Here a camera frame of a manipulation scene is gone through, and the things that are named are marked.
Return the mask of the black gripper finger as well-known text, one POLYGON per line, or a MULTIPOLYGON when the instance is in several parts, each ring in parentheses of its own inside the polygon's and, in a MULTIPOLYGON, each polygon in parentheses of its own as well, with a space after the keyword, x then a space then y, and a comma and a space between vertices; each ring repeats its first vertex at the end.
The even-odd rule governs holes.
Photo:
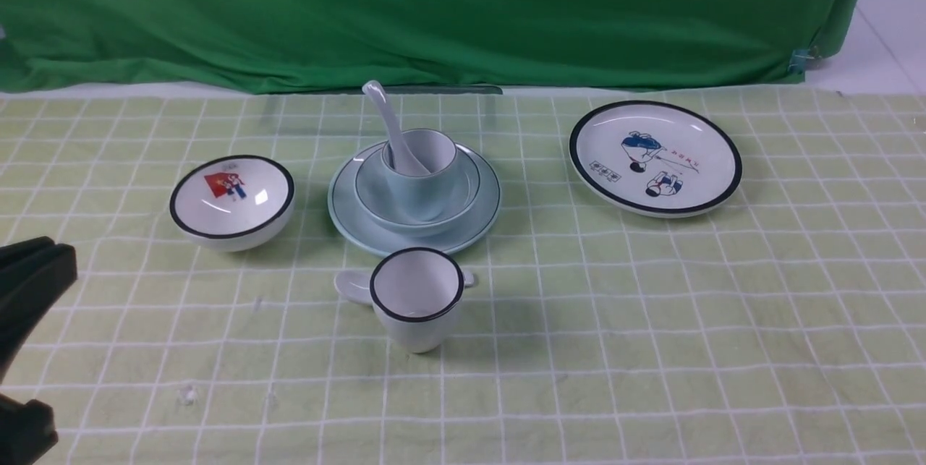
POLYGON ((37 399, 1 396, 1 463, 33 464, 59 442, 54 410, 37 399))

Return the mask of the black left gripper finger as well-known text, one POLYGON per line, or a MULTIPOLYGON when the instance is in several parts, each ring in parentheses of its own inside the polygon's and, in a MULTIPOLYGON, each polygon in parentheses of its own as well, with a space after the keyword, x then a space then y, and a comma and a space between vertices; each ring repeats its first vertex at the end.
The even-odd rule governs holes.
POLYGON ((1 378, 27 337, 78 280, 75 248, 47 236, 1 248, 1 378))

